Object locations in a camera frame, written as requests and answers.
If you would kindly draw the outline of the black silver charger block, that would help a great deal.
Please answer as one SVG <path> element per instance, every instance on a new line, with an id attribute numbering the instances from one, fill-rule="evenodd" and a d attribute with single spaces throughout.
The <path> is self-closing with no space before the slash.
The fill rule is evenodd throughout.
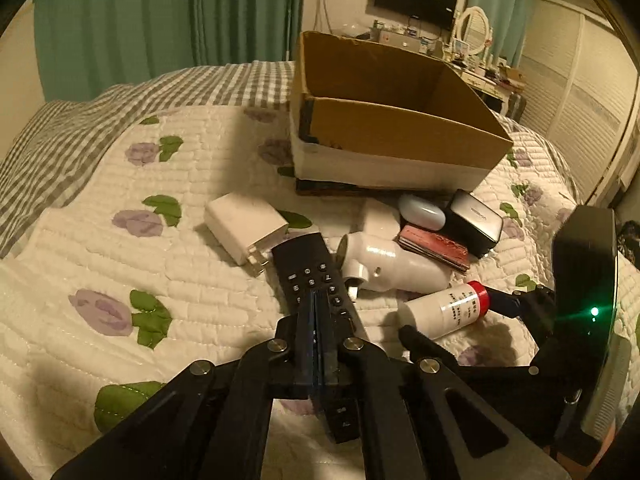
<path id="1" fill-rule="evenodd" d="M 442 232 L 477 259 L 487 255 L 500 240 L 502 217 L 468 192 L 454 193 L 445 208 L 445 217 Z"/>

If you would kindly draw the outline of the white oval vanity mirror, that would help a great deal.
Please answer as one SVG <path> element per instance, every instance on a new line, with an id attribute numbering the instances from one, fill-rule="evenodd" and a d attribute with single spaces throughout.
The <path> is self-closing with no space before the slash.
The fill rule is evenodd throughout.
<path id="1" fill-rule="evenodd" d="M 492 28 L 480 6 L 469 6 L 454 24 L 452 44 L 460 55 L 481 54 L 492 43 Z"/>

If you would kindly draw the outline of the small white usb charger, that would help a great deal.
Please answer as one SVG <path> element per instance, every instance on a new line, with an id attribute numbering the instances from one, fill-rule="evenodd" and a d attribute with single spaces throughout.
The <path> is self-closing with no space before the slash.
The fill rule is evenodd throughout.
<path id="1" fill-rule="evenodd" d="M 359 232 L 384 240 L 394 240 L 400 229 L 400 215 L 395 207 L 374 198 L 364 200 L 357 222 Z"/>

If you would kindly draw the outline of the light blue earbuds case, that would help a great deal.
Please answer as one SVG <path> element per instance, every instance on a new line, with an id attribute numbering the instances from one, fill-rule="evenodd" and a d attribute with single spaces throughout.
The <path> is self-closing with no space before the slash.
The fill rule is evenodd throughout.
<path id="1" fill-rule="evenodd" d="M 398 198 L 398 210 L 407 222 L 429 231 L 439 231 L 446 223 L 445 213 L 439 206 L 419 196 L 401 195 Z"/>

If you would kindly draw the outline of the white cylindrical plug device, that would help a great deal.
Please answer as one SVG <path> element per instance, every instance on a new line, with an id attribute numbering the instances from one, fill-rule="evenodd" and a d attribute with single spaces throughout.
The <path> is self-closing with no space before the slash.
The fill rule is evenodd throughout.
<path id="1" fill-rule="evenodd" d="M 393 240 L 363 232 L 342 237 L 336 262 L 348 289 L 389 292 L 393 289 L 427 295 L 449 286 L 446 264 L 402 249 Z"/>

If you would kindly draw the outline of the white floral quilt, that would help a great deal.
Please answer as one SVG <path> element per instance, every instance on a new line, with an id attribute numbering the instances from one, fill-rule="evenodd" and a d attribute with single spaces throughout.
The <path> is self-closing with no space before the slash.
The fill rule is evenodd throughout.
<path id="1" fill-rule="evenodd" d="M 301 196 L 288 115 L 188 106 L 130 126 L 90 182 L 40 214 L 1 260 L 1 433 L 34 479 L 52 474 L 198 359 L 232 361 L 284 315 L 276 277 L 238 266 L 205 225 L 229 192 L 284 212 L 288 234 L 320 232 L 334 252 L 373 233 L 358 196 Z M 559 156 L 506 119 L 514 148 L 473 195 L 504 219 L 500 242 L 452 284 L 512 292 L 552 284 L 552 236 L 576 207 Z M 182 141 L 169 162 L 151 144 Z M 264 479 L 364 479 L 360 445 L 330 443 L 303 403 L 276 402 Z"/>

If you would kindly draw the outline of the white louvered wardrobe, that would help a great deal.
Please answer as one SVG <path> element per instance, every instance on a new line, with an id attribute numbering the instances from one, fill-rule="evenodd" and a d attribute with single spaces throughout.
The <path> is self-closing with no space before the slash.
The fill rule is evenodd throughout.
<path id="1" fill-rule="evenodd" d="M 613 27 L 561 0 L 534 0 L 518 68 L 526 81 L 518 122 L 558 149 L 584 202 L 608 202 L 639 89 L 638 70 Z"/>

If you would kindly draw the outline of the grey checked bedsheet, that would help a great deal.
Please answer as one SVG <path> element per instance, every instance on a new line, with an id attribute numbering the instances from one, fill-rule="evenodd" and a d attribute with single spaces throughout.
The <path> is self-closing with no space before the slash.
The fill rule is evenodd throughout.
<path id="1" fill-rule="evenodd" d="M 293 76 L 292 62 L 198 66 L 115 84 L 91 101 L 43 105 L 1 161 L 2 257 L 20 253 L 43 211 L 79 194 L 127 128 L 180 106 L 286 110 Z"/>

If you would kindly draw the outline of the cluttered white dresser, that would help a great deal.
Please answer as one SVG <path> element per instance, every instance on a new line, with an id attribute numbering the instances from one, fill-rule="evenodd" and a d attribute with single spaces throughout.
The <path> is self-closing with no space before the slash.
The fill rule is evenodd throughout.
<path id="1" fill-rule="evenodd" d="M 445 62 L 491 110 L 513 120 L 521 119 L 524 114 L 523 74 L 502 58 L 495 60 L 489 53 L 491 45 L 477 55 L 457 53 L 452 44 L 454 27 L 448 34 L 427 37 L 416 26 L 387 25 L 376 20 L 368 27 L 344 25 L 338 33 L 343 37 L 389 44 Z"/>

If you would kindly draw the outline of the pink card pack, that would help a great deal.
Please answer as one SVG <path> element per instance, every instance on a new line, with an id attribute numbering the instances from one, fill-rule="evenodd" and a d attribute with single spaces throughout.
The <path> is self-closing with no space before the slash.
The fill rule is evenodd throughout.
<path id="1" fill-rule="evenodd" d="M 450 238 L 406 224 L 398 235 L 398 244 L 410 252 L 430 257 L 466 272 L 470 268 L 468 250 Z"/>

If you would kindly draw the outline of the open cardboard box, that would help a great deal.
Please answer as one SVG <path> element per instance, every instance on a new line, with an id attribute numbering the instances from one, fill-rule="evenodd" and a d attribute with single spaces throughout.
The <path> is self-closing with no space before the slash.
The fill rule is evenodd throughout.
<path id="1" fill-rule="evenodd" d="M 299 181 L 366 190 L 471 192 L 513 141 L 444 62 L 303 32 L 290 96 Z"/>

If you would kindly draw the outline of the teal window curtain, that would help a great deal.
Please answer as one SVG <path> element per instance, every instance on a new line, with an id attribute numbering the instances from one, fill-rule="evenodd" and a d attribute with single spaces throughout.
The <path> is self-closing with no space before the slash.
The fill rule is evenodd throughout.
<path id="1" fill-rule="evenodd" d="M 302 0 L 35 0 L 48 101 L 182 68 L 292 58 Z"/>

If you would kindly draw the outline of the black tv remote control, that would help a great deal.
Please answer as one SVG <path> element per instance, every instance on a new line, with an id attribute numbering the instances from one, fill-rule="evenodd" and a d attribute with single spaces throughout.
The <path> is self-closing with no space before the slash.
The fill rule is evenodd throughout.
<path id="1" fill-rule="evenodd" d="M 362 340 L 367 338 L 366 330 L 349 297 L 341 270 L 337 267 L 321 234 L 311 233 L 286 240 L 273 248 L 271 255 L 288 312 L 295 316 L 295 321 L 303 294 L 316 292 L 318 300 L 329 299 L 335 307 L 342 307 L 348 312 L 354 331 L 349 337 Z M 295 366 L 295 332 L 292 347 Z M 359 438 L 358 413 L 356 401 L 349 392 L 349 376 L 341 365 L 340 372 L 341 385 L 335 389 L 332 396 L 319 400 L 317 387 L 314 395 L 308 396 L 336 443 Z"/>

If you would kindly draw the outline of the white bottle red cap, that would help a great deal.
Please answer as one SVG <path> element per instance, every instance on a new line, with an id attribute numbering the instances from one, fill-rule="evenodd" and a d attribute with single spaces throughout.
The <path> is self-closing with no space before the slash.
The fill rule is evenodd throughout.
<path id="1" fill-rule="evenodd" d="M 399 305 L 399 325 L 415 328 L 430 339 L 474 324 L 489 310 L 488 290 L 477 281 L 450 287 Z"/>

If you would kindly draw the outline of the large white power adapter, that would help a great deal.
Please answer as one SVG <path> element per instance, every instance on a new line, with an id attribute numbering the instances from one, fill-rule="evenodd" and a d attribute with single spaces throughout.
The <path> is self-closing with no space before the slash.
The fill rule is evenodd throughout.
<path id="1" fill-rule="evenodd" d="M 228 193 L 205 205 L 204 221 L 238 266 L 259 275 L 270 250 L 284 241 L 288 222 L 263 198 Z"/>

